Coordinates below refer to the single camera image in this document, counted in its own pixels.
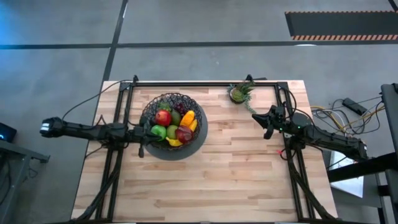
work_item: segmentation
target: wooden table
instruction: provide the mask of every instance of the wooden table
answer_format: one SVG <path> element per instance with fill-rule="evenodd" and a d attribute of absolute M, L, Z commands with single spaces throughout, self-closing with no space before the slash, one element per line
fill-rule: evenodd
<path fill-rule="evenodd" d="M 104 82 L 103 88 L 112 83 Z M 310 114 L 304 82 L 288 83 L 297 108 Z M 103 114 L 107 123 L 112 122 L 118 90 L 119 84 L 101 95 L 96 121 Z M 114 221 L 297 221 L 287 163 L 277 153 L 284 148 L 282 135 L 275 132 L 270 140 L 263 139 L 263 129 L 243 105 L 230 102 L 223 87 L 135 87 L 130 121 L 137 123 L 150 100 L 170 92 L 189 95 L 203 108 L 208 119 L 206 141 L 198 152 L 181 161 L 162 161 L 148 152 L 141 159 L 138 144 L 130 144 L 123 155 Z M 258 113 L 268 112 L 276 104 L 274 89 L 256 87 L 250 104 Z M 87 153 L 99 146 L 90 142 Z M 103 149 L 85 161 L 72 218 L 81 215 L 98 193 L 105 157 Z M 336 217 L 321 152 L 307 146 L 303 157 L 312 192 Z M 307 214 L 302 192 L 300 198 Z M 104 216 L 107 210 L 105 203 Z"/>

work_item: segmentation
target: concrete floor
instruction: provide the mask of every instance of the concrete floor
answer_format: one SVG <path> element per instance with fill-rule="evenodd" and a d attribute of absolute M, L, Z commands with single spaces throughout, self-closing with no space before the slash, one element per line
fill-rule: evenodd
<path fill-rule="evenodd" d="M 0 44 L 109 44 L 122 0 L 2 0 Z M 284 11 L 391 10 L 387 0 L 130 0 L 120 43 L 290 40 Z M 45 139 L 44 118 L 63 116 L 97 94 L 108 49 L 0 50 L 0 122 L 18 130 L 15 143 L 51 155 L 25 182 L 12 223 L 61 222 L 70 218 L 87 141 Z M 220 47 L 118 49 L 110 80 L 231 80 L 250 73 L 270 80 L 305 80 L 311 105 L 337 98 L 377 96 L 383 83 L 398 82 L 398 45 L 316 47 Z M 377 101 L 364 104 L 372 106 Z M 90 124 L 96 101 L 68 115 Z M 384 113 L 381 129 L 361 136 L 372 156 L 392 152 Z M 376 127 L 371 122 L 369 129 Z M 377 210 L 343 203 L 339 217 L 377 223 Z"/>

